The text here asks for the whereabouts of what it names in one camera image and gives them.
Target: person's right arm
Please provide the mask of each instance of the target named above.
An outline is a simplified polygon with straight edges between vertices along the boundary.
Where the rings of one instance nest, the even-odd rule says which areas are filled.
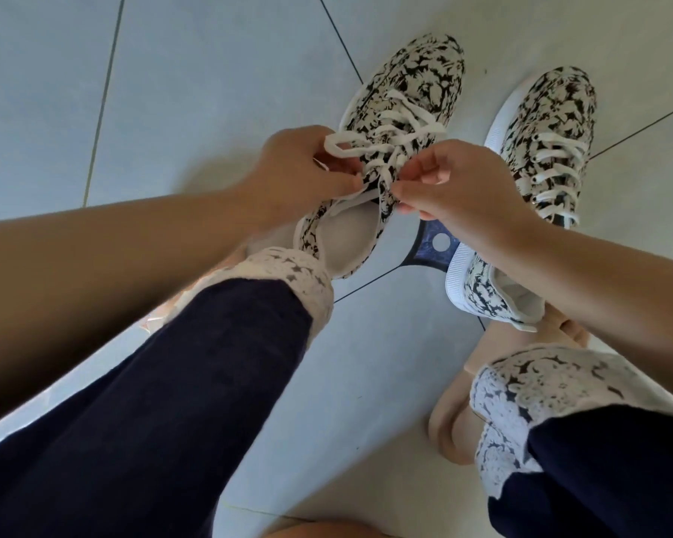
[[[673,393],[673,260],[544,222],[501,157],[457,140],[412,158],[392,190]]]

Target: person's left hand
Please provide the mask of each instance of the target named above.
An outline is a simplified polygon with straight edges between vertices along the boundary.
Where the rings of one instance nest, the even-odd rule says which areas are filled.
[[[269,208],[278,222],[294,221],[324,201],[361,190],[359,159],[335,158],[324,151],[324,138],[332,133],[325,126],[305,126],[274,134],[240,184],[242,190]],[[319,167],[314,158],[330,171]]]

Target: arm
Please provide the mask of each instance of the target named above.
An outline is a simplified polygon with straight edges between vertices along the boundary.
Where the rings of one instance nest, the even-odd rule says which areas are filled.
[[[476,145],[434,145],[400,178],[393,191],[402,208],[438,217],[486,261],[673,393],[673,260],[544,222],[503,160]]]
[[[284,130],[232,189],[0,222],[0,416],[213,267],[247,238],[353,194],[323,127]]]

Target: forearm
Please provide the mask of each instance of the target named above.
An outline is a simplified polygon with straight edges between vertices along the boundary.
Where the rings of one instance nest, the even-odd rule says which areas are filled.
[[[267,225],[240,189],[0,222],[0,416]]]
[[[539,219],[520,234],[490,260],[673,393],[673,261]]]

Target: white circle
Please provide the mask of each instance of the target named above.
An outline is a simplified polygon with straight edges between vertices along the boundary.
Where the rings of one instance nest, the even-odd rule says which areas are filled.
[[[444,234],[443,232],[436,234],[431,240],[431,247],[439,252],[446,251],[451,247],[451,238],[448,234]]]

